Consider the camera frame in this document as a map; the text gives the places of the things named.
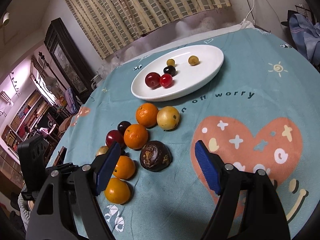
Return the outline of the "dark plum back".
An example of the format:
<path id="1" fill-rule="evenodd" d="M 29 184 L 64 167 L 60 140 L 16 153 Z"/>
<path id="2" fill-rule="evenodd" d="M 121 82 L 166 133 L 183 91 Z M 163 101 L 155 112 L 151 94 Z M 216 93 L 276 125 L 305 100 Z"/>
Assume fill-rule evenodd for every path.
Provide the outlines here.
<path id="1" fill-rule="evenodd" d="M 131 126 L 131 123 L 128 121 L 121 121 L 118 126 L 117 126 L 117 130 L 119 131 L 119 133 L 121 135 L 124 135 L 126 129 Z"/>

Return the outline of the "beige walnut-like fruit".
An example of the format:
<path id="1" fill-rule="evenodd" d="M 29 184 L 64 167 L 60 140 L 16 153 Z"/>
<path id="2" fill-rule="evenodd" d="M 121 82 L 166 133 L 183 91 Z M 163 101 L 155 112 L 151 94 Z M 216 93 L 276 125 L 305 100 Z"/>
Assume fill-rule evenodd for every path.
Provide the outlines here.
<path id="1" fill-rule="evenodd" d="M 97 150 L 95 156 L 97 157 L 97 156 L 99 156 L 99 155 L 106 154 L 107 151 L 108 151 L 108 149 L 109 149 L 108 146 L 101 146 L 101 147 L 99 147 L 99 149 Z"/>

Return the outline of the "large red plum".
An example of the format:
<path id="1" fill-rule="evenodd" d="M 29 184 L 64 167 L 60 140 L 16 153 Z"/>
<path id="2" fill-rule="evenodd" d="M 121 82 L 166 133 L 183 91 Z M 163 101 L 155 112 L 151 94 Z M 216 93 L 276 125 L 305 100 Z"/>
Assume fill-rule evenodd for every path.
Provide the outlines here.
<path id="1" fill-rule="evenodd" d="M 154 88 L 157 88 L 160 85 L 160 79 L 161 79 L 161 76 L 158 73 L 150 72 L 145 77 L 145 84 L 149 88 L 154 89 Z"/>

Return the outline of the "smooth orange fruit front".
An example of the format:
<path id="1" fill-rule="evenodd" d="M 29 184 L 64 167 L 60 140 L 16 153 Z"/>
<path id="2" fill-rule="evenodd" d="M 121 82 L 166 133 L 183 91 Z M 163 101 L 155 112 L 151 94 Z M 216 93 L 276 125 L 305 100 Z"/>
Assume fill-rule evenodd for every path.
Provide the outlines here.
<path id="1" fill-rule="evenodd" d="M 113 175 L 116 178 L 128 180 L 136 172 L 135 162 L 128 156 L 121 155 L 118 159 L 116 167 L 114 168 Z"/>

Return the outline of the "red plum back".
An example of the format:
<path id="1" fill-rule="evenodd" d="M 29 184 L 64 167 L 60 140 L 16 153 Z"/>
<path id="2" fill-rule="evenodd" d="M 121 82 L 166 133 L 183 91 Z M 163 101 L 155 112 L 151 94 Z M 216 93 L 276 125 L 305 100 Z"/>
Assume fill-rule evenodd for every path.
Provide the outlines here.
<path id="1" fill-rule="evenodd" d="M 115 129 L 107 133 L 105 142 L 108 147 L 110 147 L 114 142 L 117 142 L 121 148 L 125 145 L 123 135 Z"/>

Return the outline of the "dark cherry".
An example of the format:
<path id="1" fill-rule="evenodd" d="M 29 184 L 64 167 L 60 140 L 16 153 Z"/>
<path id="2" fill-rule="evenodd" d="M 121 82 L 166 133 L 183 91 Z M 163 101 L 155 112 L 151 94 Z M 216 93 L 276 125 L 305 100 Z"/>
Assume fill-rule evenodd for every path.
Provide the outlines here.
<path id="1" fill-rule="evenodd" d="M 176 68 L 174 66 L 172 66 L 172 65 L 166 66 L 163 69 L 163 73 L 164 74 L 169 74 L 171 76 L 175 76 L 176 75 Z"/>

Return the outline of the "small tan longan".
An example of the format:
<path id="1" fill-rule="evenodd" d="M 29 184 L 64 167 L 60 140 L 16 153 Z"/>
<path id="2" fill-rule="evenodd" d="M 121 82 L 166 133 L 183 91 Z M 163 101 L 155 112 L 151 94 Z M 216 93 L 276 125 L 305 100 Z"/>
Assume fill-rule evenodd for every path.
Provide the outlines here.
<path id="1" fill-rule="evenodd" d="M 167 66 L 175 66 L 175 61 L 173 59 L 168 59 L 166 62 Z"/>

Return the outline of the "textured orange mandarin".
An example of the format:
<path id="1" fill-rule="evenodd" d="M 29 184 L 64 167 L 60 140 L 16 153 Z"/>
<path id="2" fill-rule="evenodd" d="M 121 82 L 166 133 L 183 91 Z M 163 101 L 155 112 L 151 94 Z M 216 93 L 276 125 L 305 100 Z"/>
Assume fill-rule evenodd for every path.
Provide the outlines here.
<path id="1" fill-rule="evenodd" d="M 158 112 L 159 110 L 154 104 L 144 103 L 136 110 L 136 120 L 146 128 L 153 127 L 157 124 Z"/>

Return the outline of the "orange fruit with dimple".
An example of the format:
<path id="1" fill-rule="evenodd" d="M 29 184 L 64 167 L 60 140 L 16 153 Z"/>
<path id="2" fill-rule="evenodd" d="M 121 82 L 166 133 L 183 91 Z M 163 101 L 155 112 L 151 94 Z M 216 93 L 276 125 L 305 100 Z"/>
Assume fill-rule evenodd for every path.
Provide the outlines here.
<path id="1" fill-rule="evenodd" d="M 130 125 L 124 133 L 125 145 L 133 150 L 141 149 L 148 141 L 147 129 L 140 124 Z"/>

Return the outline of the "white kettle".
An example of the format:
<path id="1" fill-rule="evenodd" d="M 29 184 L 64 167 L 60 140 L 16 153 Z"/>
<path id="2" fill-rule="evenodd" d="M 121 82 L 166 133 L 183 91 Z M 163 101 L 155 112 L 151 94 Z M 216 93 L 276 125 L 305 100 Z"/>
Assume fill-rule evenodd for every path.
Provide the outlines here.
<path id="1" fill-rule="evenodd" d="M 95 90 L 97 87 L 99 87 L 103 83 L 103 78 L 101 75 L 98 73 L 96 74 L 92 80 L 91 80 L 91 88 Z"/>

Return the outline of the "blue clothes pile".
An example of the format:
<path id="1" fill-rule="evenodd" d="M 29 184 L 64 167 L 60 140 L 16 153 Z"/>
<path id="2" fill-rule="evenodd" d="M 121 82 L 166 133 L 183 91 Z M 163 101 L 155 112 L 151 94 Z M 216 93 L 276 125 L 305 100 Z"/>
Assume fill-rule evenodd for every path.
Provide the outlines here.
<path id="1" fill-rule="evenodd" d="M 297 50 L 312 64 L 319 66 L 319 23 L 313 25 L 301 14 L 289 18 L 289 29 Z"/>

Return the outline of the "small red cherry tomato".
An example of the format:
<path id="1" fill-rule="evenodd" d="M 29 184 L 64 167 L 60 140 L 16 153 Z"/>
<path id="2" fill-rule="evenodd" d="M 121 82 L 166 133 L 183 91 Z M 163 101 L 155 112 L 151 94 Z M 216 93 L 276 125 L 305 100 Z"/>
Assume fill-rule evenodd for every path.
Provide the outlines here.
<path id="1" fill-rule="evenodd" d="M 173 78 L 170 74 L 163 74 L 160 78 L 160 85 L 164 88 L 169 88 L 172 85 Z"/>

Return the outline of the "yellow round fruit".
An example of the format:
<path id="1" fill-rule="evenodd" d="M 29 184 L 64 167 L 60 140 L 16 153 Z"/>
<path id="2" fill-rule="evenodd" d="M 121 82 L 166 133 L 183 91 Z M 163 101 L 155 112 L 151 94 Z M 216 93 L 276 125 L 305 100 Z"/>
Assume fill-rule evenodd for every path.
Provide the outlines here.
<path id="1" fill-rule="evenodd" d="M 180 113 L 172 106 L 162 108 L 157 114 L 157 124 L 165 131 L 175 129 L 178 126 L 179 121 Z"/>

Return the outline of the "dark wrinkled passion fruit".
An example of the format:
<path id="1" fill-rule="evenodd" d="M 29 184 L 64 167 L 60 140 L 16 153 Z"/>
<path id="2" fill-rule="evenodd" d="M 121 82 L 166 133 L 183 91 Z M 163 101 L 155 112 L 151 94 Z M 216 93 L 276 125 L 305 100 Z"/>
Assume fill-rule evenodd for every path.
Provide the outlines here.
<path id="1" fill-rule="evenodd" d="M 165 144 L 153 140 L 147 142 L 141 149 L 139 161 L 144 169 L 159 172 L 171 164 L 172 154 Z"/>

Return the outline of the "small green-yellow fruit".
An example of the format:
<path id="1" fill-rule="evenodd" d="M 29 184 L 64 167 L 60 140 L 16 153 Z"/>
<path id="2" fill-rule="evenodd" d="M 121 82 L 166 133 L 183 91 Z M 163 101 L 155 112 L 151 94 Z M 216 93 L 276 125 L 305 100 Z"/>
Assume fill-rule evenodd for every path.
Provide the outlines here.
<path id="1" fill-rule="evenodd" d="M 197 65 L 197 64 L 199 64 L 199 62 L 200 62 L 200 61 L 199 61 L 199 58 L 196 57 L 196 56 L 194 56 L 194 55 L 190 56 L 189 59 L 188 59 L 188 63 L 189 63 L 191 66 Z"/>

